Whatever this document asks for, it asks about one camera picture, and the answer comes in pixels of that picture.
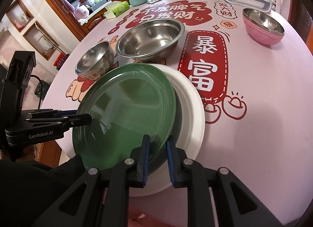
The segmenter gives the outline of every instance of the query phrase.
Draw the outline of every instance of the wall shelf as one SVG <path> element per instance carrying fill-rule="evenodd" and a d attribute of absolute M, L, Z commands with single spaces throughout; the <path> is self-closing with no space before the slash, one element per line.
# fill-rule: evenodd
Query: wall shelf
<path fill-rule="evenodd" d="M 19 32 L 34 18 L 21 0 L 15 0 L 6 15 Z"/>
<path fill-rule="evenodd" d="M 46 60 L 49 60 L 56 47 L 57 42 L 36 21 L 25 32 L 23 37 L 33 46 Z"/>

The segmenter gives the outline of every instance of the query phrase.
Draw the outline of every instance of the white plate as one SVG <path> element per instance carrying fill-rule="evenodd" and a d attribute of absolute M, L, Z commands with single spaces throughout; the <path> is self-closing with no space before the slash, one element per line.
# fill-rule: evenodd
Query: white plate
<path fill-rule="evenodd" d="M 176 147 L 185 150 L 187 157 L 195 159 L 199 153 L 204 136 L 204 108 L 196 88 L 181 72 L 171 67 L 152 64 L 165 73 L 179 97 L 182 107 L 182 126 Z M 145 188 L 131 188 L 132 197 L 156 194 L 170 187 L 170 175 L 167 161 L 148 176 Z"/>

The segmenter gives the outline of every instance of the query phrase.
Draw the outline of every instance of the table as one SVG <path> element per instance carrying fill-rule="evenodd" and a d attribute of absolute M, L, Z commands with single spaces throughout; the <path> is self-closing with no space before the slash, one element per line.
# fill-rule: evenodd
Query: table
<path fill-rule="evenodd" d="M 162 0 L 102 21 L 69 56 L 42 108 L 76 109 L 93 81 L 77 78 L 75 65 L 94 44 L 119 37 L 141 21 L 175 17 L 186 32 L 166 65 L 192 80 L 206 112 L 205 135 L 196 158 L 204 167 L 228 167 L 283 223 L 300 217 L 313 198 L 313 58 L 279 14 L 285 28 L 277 45 L 250 38 L 243 7 L 224 0 Z M 117 56 L 114 66 L 133 60 Z M 71 131 L 57 141 L 71 158 Z M 130 198 L 143 213 L 187 226 L 187 190 L 172 187 Z"/>

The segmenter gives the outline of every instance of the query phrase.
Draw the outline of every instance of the green tissue package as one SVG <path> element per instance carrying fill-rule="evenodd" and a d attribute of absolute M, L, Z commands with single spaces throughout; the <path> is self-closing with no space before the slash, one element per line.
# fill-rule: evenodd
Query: green tissue package
<path fill-rule="evenodd" d="M 106 6 L 107 12 L 104 13 L 107 19 L 114 19 L 129 9 L 129 4 L 124 1 L 118 4 L 111 3 Z"/>

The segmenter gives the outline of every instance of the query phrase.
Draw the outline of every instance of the small stainless steel bowl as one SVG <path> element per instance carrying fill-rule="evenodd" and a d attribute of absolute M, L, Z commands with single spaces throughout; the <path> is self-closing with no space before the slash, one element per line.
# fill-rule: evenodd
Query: small stainless steel bowl
<path fill-rule="evenodd" d="M 253 24 L 278 36 L 285 35 L 285 29 L 279 22 L 264 12 L 246 8 L 242 11 L 243 16 Z"/>
<path fill-rule="evenodd" d="M 113 64 L 114 52 L 108 41 L 94 45 L 79 60 L 75 72 L 88 79 L 99 79 L 106 74 Z"/>
<path fill-rule="evenodd" d="M 184 31 L 185 26 L 179 20 L 150 20 L 128 30 L 116 45 L 116 53 L 143 62 L 167 59 Z"/>

